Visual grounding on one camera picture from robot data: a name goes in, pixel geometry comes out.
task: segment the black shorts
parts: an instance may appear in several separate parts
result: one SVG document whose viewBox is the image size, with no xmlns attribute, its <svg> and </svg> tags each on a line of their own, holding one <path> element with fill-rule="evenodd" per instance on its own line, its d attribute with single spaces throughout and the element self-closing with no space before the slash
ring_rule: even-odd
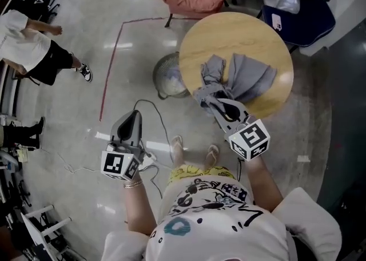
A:
<svg viewBox="0 0 366 261">
<path fill-rule="evenodd" d="M 72 65 L 73 57 L 71 54 L 51 40 L 47 54 L 35 68 L 28 72 L 28 75 L 39 82 L 53 85 L 58 72 L 61 69 L 71 69 Z"/>
</svg>

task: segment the floor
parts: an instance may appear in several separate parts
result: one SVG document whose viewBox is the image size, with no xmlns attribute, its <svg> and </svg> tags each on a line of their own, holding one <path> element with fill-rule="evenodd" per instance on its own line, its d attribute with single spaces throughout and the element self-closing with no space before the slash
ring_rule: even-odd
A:
<svg viewBox="0 0 366 261">
<path fill-rule="evenodd" d="M 55 37 L 65 49 L 87 62 L 94 79 L 86 83 L 72 70 L 63 70 L 51 86 L 36 86 L 22 81 L 17 116 L 23 125 L 46 117 L 42 150 L 29 153 L 23 175 L 31 192 L 34 208 L 50 203 L 58 220 L 70 216 L 72 223 L 62 229 L 71 246 L 88 260 L 100 260 L 105 236 L 112 230 L 125 230 L 125 209 L 121 183 L 99 172 L 101 152 L 113 123 L 133 109 L 138 99 L 156 103 L 169 138 L 183 137 L 187 161 L 200 164 L 211 143 L 221 148 L 220 163 L 237 173 L 237 157 L 224 142 L 222 131 L 191 97 L 161 101 L 152 82 L 152 70 L 164 55 L 179 50 L 179 45 L 195 21 L 173 20 L 165 29 L 164 20 L 124 24 L 117 40 L 117 50 L 110 69 L 102 118 L 101 104 L 114 45 L 123 22 L 144 18 L 167 17 L 161 0 L 59 0 L 61 7 L 54 23 L 63 27 Z M 256 15 L 258 0 L 238 0 L 231 7 Z M 297 186 L 317 198 L 329 147 L 331 109 L 324 89 L 325 73 L 317 59 L 295 52 L 292 55 L 295 81 L 284 107 L 264 119 L 272 136 L 264 154 L 268 168 L 283 194 Z M 143 116 L 143 142 L 158 161 L 172 166 L 158 114 L 141 102 L 137 109 Z M 156 177 L 164 190 L 169 168 L 162 167 Z M 142 174 L 148 196 L 157 213 L 160 196 L 150 179 L 150 169 Z M 247 184 L 245 171 L 241 182 Z"/>
</svg>

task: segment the navy chair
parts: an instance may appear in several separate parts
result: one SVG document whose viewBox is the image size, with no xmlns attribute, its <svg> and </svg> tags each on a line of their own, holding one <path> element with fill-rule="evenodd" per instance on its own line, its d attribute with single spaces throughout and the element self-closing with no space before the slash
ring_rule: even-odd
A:
<svg viewBox="0 0 366 261">
<path fill-rule="evenodd" d="M 332 31 L 336 25 L 336 20 L 324 0 L 300 0 L 300 10 L 297 14 L 270 6 L 263 6 L 257 18 L 262 14 L 264 22 L 271 26 L 284 42 L 294 45 L 290 53 L 298 47 L 310 46 Z M 272 25 L 272 14 L 280 16 L 281 30 Z"/>
</svg>

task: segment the round wooden table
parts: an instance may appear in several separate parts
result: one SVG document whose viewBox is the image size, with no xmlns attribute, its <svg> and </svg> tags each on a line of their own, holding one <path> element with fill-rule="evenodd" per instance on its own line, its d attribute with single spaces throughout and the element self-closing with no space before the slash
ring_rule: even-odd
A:
<svg viewBox="0 0 366 261">
<path fill-rule="evenodd" d="M 263 118 L 280 109 L 292 87 L 291 56 L 270 26 L 242 13 L 213 14 L 188 31 L 180 47 L 179 67 L 189 92 L 192 94 L 202 87 L 201 64 L 213 54 L 226 60 L 223 77 L 226 82 L 233 53 L 244 54 L 277 69 L 272 87 L 245 104 L 249 113 Z"/>
</svg>

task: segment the white cube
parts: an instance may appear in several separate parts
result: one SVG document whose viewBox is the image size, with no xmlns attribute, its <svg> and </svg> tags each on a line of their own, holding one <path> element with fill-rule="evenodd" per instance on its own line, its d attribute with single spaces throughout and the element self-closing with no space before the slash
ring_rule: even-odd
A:
<svg viewBox="0 0 366 261">
<path fill-rule="evenodd" d="M 269 140 L 270 136 L 261 120 L 229 136 L 231 149 L 247 161 L 268 150 Z"/>
<path fill-rule="evenodd" d="M 103 151 L 101 173 L 111 179 L 131 181 L 138 171 L 140 161 L 130 153 Z"/>
</svg>

